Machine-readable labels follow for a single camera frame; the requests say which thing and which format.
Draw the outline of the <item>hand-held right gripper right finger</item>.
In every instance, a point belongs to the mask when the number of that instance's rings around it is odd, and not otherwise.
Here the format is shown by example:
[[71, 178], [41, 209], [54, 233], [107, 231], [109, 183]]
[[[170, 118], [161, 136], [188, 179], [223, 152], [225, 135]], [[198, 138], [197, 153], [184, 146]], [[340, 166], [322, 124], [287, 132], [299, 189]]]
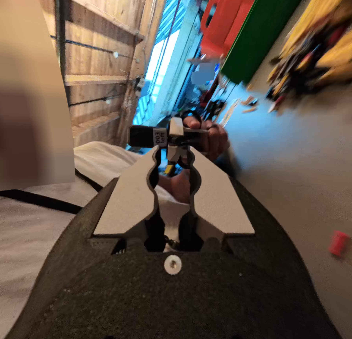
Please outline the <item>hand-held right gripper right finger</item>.
[[209, 239], [220, 244], [231, 237], [255, 235], [231, 178], [194, 147], [187, 151], [189, 212], [179, 223], [179, 249], [200, 251]]

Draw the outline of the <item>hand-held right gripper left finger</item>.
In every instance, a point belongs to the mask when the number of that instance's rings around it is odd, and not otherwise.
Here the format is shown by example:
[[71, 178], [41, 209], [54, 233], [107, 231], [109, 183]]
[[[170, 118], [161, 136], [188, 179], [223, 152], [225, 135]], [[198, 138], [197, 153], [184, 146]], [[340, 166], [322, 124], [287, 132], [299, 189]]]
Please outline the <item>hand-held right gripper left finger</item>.
[[161, 152], [154, 146], [118, 178], [93, 235], [138, 238], [149, 252], [163, 252], [165, 223], [155, 187], [159, 181]]

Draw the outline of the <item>yellow toy brick car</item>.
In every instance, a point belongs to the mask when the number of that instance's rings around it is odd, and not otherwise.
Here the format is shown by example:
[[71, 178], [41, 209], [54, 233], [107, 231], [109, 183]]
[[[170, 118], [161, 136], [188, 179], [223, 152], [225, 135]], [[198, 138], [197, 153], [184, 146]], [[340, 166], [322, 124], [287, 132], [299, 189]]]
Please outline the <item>yellow toy brick car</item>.
[[351, 83], [352, 0], [311, 0], [292, 28], [267, 78], [269, 113], [288, 96], [314, 95]]

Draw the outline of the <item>person's left hand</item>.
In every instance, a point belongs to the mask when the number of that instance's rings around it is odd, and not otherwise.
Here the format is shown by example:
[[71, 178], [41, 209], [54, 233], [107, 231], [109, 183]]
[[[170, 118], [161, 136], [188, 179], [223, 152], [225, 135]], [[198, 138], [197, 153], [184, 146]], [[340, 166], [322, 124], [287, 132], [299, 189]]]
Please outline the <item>person's left hand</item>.
[[201, 134], [200, 142], [196, 143], [196, 148], [212, 162], [217, 160], [230, 146], [226, 130], [211, 120], [200, 122], [196, 117], [187, 116], [183, 119], [183, 124], [189, 129], [207, 132]]

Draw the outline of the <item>person's white shirt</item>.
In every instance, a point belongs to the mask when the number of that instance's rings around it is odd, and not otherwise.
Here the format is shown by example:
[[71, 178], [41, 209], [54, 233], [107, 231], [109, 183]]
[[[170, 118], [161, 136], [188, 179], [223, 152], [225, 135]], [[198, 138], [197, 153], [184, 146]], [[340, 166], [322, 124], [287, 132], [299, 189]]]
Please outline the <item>person's white shirt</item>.
[[[104, 187], [141, 155], [105, 142], [74, 149], [75, 168]], [[189, 205], [156, 186], [165, 234], [178, 240], [178, 225]], [[61, 211], [1, 197], [0, 203], [0, 332], [6, 336], [20, 315], [35, 279], [58, 237], [73, 219]]]

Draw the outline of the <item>red storage bin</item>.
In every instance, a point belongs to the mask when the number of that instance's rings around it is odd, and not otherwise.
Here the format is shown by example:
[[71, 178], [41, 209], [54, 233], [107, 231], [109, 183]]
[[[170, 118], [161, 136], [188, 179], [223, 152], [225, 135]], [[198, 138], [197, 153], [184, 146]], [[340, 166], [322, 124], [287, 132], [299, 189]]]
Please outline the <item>red storage bin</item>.
[[201, 19], [201, 54], [225, 58], [255, 0], [209, 0]]

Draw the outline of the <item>scattered small brick pieces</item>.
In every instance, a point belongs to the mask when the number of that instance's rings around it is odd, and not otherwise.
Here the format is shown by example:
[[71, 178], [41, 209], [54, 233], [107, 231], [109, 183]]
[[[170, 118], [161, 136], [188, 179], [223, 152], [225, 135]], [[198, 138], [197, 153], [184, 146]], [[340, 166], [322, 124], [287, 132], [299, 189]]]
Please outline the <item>scattered small brick pieces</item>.
[[328, 252], [336, 258], [343, 258], [350, 243], [350, 235], [345, 232], [335, 230], [333, 231]]

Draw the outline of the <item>green storage bin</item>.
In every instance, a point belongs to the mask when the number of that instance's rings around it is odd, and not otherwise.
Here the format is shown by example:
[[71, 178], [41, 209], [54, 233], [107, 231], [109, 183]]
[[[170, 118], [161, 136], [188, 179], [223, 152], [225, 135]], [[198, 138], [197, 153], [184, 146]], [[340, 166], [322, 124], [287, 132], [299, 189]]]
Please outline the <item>green storage bin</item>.
[[301, 0], [255, 0], [221, 68], [232, 83], [249, 83]]

